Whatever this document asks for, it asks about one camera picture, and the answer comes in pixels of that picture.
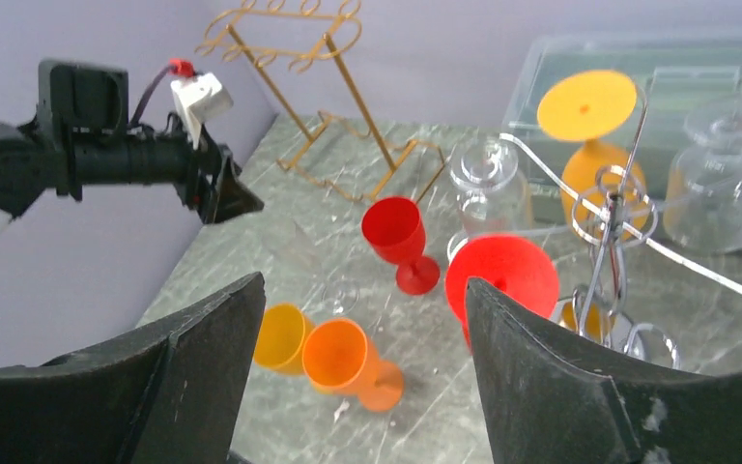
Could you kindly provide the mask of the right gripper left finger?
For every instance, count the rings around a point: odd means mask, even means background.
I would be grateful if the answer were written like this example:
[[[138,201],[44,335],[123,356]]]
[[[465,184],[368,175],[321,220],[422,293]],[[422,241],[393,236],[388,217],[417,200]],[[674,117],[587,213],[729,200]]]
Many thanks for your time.
[[[0,368],[0,463],[237,463],[266,296],[245,275],[42,365]]]

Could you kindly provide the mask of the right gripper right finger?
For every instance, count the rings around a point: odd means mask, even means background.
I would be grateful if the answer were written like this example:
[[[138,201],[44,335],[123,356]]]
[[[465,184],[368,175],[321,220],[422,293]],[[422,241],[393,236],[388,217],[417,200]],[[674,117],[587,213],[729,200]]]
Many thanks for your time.
[[[642,362],[467,284],[472,357],[497,463],[742,463],[742,371]]]

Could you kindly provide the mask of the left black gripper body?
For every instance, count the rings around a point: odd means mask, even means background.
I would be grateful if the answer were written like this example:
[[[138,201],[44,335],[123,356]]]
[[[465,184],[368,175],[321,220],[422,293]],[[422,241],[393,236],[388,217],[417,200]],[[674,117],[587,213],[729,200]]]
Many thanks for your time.
[[[179,197],[182,204],[195,212],[204,223],[204,197],[210,188],[214,174],[221,164],[233,162],[236,174],[240,175],[240,167],[233,161],[232,152],[226,144],[215,144],[214,149],[202,153],[200,163],[189,171],[185,183],[179,185]]]

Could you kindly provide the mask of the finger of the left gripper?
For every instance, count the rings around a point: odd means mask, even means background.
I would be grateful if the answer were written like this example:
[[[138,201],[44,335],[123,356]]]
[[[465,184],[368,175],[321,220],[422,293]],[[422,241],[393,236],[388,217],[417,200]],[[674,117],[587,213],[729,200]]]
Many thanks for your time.
[[[264,202],[245,186],[233,162],[221,164],[204,197],[204,223],[220,224],[242,215],[261,212]]]

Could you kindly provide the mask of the tall clear flute glass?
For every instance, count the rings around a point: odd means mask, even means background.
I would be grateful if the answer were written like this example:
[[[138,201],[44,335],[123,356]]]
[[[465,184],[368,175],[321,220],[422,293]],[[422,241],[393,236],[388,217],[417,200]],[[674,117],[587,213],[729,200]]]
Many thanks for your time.
[[[325,253],[292,217],[267,214],[267,222],[261,233],[264,248],[284,265],[308,276],[320,290],[323,307],[333,315],[351,311],[359,297],[357,283],[325,266]]]

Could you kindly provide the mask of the silver wire glass rack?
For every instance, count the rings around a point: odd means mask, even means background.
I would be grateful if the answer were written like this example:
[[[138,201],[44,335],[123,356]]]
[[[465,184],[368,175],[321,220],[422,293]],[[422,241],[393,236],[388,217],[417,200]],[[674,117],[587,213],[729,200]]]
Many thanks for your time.
[[[666,196],[652,197],[636,160],[596,172],[599,207],[577,193],[517,136],[497,136],[519,155],[531,194],[526,238],[552,259],[558,300],[548,320],[643,361],[696,373],[742,370],[742,248],[702,254],[672,242]]]

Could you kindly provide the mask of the clear stemless glass front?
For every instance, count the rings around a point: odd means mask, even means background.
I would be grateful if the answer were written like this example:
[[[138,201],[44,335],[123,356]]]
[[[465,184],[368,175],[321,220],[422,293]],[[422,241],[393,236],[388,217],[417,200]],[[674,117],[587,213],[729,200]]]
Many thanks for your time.
[[[531,194],[519,155],[497,136],[457,144],[451,154],[450,179],[457,188],[457,208],[470,238],[530,230]]]

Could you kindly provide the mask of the clear ribbed wine glass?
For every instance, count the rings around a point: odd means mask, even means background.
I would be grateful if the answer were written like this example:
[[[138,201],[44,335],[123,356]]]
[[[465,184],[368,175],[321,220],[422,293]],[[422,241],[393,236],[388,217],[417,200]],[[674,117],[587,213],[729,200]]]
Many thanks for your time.
[[[702,254],[742,248],[742,96],[704,103],[685,118],[692,141],[669,173],[662,225],[670,240]]]

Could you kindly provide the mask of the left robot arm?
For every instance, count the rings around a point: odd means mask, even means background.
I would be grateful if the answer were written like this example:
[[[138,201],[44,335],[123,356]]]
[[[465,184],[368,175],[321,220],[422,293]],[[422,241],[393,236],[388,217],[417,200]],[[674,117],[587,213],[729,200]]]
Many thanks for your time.
[[[125,70],[45,59],[38,73],[35,116],[0,122],[0,234],[47,190],[80,200],[89,185],[170,184],[205,224],[263,209],[229,147],[207,131],[233,104],[214,74],[180,59],[162,68],[174,108],[156,130],[142,121],[153,89],[130,107]]]

